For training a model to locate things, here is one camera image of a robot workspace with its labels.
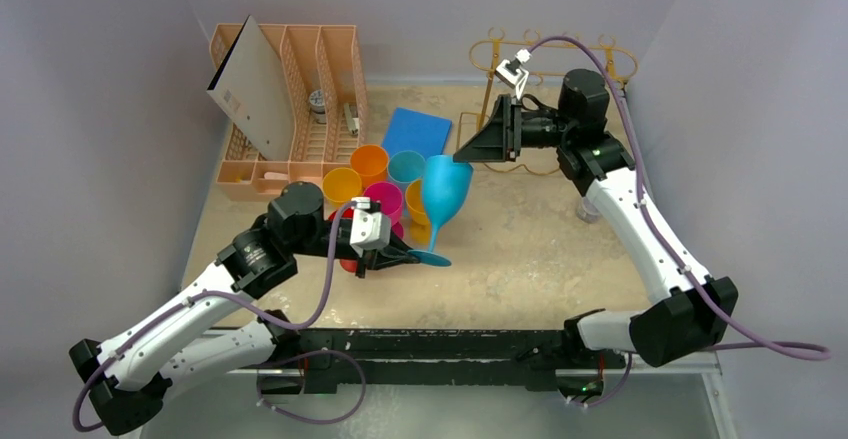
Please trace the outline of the yellow wine glass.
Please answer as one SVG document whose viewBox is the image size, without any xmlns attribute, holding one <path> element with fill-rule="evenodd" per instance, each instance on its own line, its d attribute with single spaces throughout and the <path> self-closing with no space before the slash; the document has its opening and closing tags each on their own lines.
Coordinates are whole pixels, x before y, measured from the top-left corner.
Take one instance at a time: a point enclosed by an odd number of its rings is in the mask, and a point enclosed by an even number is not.
<svg viewBox="0 0 848 439">
<path fill-rule="evenodd" d="M 322 180 L 322 191 L 325 199 L 338 209 L 363 192 L 360 175 L 353 169 L 340 167 L 329 171 Z"/>
<path fill-rule="evenodd" d="M 421 196 L 422 179 L 410 183 L 405 191 L 406 209 L 409 215 L 407 233 L 424 249 L 429 248 L 432 235 L 432 225 L 427 216 Z"/>
</svg>

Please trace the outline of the magenta wine glass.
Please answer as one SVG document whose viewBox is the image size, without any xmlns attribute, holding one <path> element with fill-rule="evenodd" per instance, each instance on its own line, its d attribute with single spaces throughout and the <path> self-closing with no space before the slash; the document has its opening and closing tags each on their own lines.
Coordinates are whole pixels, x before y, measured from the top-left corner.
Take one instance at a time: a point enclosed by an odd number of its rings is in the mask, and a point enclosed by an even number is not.
<svg viewBox="0 0 848 439">
<path fill-rule="evenodd" d="M 381 211 L 392 222 L 392 232 L 403 239 L 404 229 L 400 223 L 404 206 L 402 191 L 393 183 L 381 181 L 367 186 L 364 195 L 380 204 Z"/>
</svg>

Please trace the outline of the yellow front wine glass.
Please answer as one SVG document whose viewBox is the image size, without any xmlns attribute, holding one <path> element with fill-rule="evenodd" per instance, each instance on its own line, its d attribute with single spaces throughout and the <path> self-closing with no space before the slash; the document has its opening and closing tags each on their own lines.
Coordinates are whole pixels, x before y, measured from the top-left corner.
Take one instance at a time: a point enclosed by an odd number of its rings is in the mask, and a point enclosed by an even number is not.
<svg viewBox="0 0 848 439">
<path fill-rule="evenodd" d="M 360 175 L 353 169 L 340 167 L 329 171 L 322 180 L 322 191 L 325 199 L 338 209 L 363 192 Z"/>
</svg>

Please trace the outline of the light blue wine glass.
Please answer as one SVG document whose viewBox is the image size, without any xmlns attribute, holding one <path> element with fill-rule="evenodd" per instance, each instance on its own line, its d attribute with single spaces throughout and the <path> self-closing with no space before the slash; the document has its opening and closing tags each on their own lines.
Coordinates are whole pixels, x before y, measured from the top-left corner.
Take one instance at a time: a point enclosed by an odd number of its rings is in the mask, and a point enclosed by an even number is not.
<svg viewBox="0 0 848 439">
<path fill-rule="evenodd" d="M 431 225 L 426 249 L 410 254 L 421 264 L 449 267 L 451 261 L 435 251 L 438 234 L 462 209 L 472 182 L 470 163 L 456 162 L 452 155 L 434 155 L 426 160 L 421 184 L 421 202 Z"/>
<path fill-rule="evenodd" d="M 413 150 L 404 150 L 392 155 L 388 167 L 389 181 L 401 191 L 417 179 L 420 179 L 426 167 L 425 158 Z"/>
</svg>

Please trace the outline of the light blue front wine glass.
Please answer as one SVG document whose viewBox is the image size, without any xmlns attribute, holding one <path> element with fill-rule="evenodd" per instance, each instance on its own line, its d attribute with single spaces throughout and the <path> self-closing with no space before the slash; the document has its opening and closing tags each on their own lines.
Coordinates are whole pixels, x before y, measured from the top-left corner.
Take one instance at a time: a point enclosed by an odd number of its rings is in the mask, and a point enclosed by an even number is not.
<svg viewBox="0 0 848 439">
<path fill-rule="evenodd" d="M 420 179 L 426 167 L 425 158 L 413 150 L 404 150 L 392 155 L 388 167 L 389 181 L 401 191 L 417 179 Z"/>
</svg>

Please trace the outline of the orange wine glass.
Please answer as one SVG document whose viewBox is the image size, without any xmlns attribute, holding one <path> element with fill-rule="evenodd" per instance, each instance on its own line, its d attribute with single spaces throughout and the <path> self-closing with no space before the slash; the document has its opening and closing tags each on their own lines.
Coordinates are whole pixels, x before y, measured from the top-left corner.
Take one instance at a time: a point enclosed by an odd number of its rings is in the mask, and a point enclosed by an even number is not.
<svg viewBox="0 0 848 439">
<path fill-rule="evenodd" d="M 362 186 L 384 182 L 388 178 L 389 155 L 380 145 L 366 144 L 354 150 L 350 167 L 359 175 Z"/>
</svg>

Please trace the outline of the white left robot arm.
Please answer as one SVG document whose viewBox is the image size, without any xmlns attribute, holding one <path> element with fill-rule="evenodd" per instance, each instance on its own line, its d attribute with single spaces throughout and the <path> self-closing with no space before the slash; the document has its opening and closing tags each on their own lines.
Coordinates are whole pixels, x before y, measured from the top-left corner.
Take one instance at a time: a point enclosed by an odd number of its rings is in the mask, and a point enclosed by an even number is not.
<svg viewBox="0 0 848 439">
<path fill-rule="evenodd" d="M 69 356 L 84 382 L 72 409 L 74 429 L 106 428 L 115 436 L 133 431 L 162 410 L 167 392 L 212 366 L 289 366 L 298 341 L 284 331 L 306 329 L 321 317 L 337 259 L 355 261 L 359 275 L 420 262 L 380 204 L 355 197 L 332 220 L 324 206 L 316 184 L 285 186 L 265 213 L 154 313 L 108 340 L 72 346 Z M 254 303 L 297 274 L 299 255 L 325 258 L 326 272 L 314 312 L 290 322 Z"/>
</svg>

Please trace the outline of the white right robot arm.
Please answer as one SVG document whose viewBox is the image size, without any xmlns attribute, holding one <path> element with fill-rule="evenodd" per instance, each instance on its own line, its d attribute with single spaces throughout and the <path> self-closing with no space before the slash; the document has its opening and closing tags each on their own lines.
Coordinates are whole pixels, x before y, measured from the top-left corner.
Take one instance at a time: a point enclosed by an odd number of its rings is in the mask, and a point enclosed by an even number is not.
<svg viewBox="0 0 848 439">
<path fill-rule="evenodd" d="M 609 101 L 604 77 L 587 69 L 564 76 L 555 108 L 537 102 L 529 109 L 502 94 L 487 123 L 453 158 L 507 162 L 524 148 L 555 149 L 564 176 L 624 245 L 651 303 L 640 312 L 598 309 L 566 320 L 563 356 L 584 366 L 600 350 L 629 351 L 658 367 L 720 342 L 738 290 L 730 278 L 714 278 L 658 215 L 637 183 L 632 156 L 606 129 Z"/>
</svg>

